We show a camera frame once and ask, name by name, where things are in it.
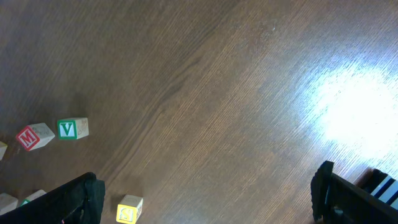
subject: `black object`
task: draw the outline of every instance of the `black object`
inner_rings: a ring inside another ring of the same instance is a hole
[[[325,161],[311,181],[315,221],[323,219],[325,223],[398,223],[398,210],[393,207],[398,203],[396,180],[374,170],[361,189],[334,174],[333,164]]]
[[[0,216],[0,223],[99,224],[105,183],[89,172]]]

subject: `letter on block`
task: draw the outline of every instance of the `letter on block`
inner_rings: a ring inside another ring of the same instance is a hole
[[[47,145],[54,137],[51,129],[45,123],[40,123],[26,126],[17,135],[17,140],[26,151],[31,151]]]
[[[80,139],[87,135],[87,118],[68,118],[58,121],[58,136],[60,139]]]
[[[132,195],[124,196],[118,205],[116,221],[119,223],[135,224],[141,215],[144,199]]]
[[[3,193],[0,194],[0,215],[11,212],[17,208],[18,199]]]
[[[39,198],[39,197],[41,197],[41,196],[43,196],[45,194],[46,193],[45,193],[44,190],[38,190],[35,193],[31,194],[29,197],[25,198],[24,201],[21,203],[21,206],[23,206],[23,205],[25,205],[25,204],[27,204],[27,203]]]
[[[7,150],[7,145],[4,144],[3,142],[0,142],[0,160],[2,159],[4,154],[6,153],[6,150]]]

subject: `wooden alphabet block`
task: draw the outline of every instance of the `wooden alphabet block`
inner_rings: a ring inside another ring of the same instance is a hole
[[[4,154],[6,153],[6,150],[7,150],[7,145],[4,144],[3,142],[0,142],[0,160],[2,159]]]
[[[3,193],[0,194],[0,215],[11,212],[17,208],[18,199]]]
[[[23,205],[25,205],[25,204],[27,204],[27,203],[39,198],[39,197],[41,197],[41,196],[43,196],[45,194],[46,194],[46,192],[44,190],[38,190],[35,193],[33,193],[30,196],[28,196],[27,198],[25,198],[24,201],[21,203],[21,206],[23,206]]]
[[[51,129],[45,123],[40,123],[26,126],[16,138],[26,151],[31,151],[47,145],[54,137]]]
[[[80,139],[87,135],[87,118],[67,118],[58,121],[58,136],[60,139]]]
[[[141,215],[144,199],[132,195],[124,196],[118,205],[116,221],[119,223],[135,224]]]

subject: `toy block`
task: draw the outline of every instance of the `toy block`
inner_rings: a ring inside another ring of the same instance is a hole
[[[27,198],[25,198],[24,201],[21,203],[21,206],[26,205],[27,203],[45,195],[45,194],[46,194],[46,192],[44,190],[38,190],[35,193],[28,196]]]
[[[11,212],[17,208],[18,199],[3,193],[0,194],[0,215]]]
[[[7,145],[4,144],[3,142],[0,142],[0,160],[2,159],[4,154],[6,153],[6,150],[7,150]]]
[[[54,137],[51,129],[45,123],[40,123],[26,126],[17,135],[17,140],[26,151],[31,151],[47,145]]]
[[[58,121],[58,136],[60,139],[80,139],[87,135],[87,118],[67,118]]]
[[[119,223],[135,224],[141,215],[144,199],[132,195],[124,196],[118,205],[116,221]]]

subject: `wood grain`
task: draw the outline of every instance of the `wood grain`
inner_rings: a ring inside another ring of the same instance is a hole
[[[324,160],[398,178],[397,1],[0,1],[0,191],[88,172],[102,223],[311,223]],[[27,124],[90,135],[25,152]]]

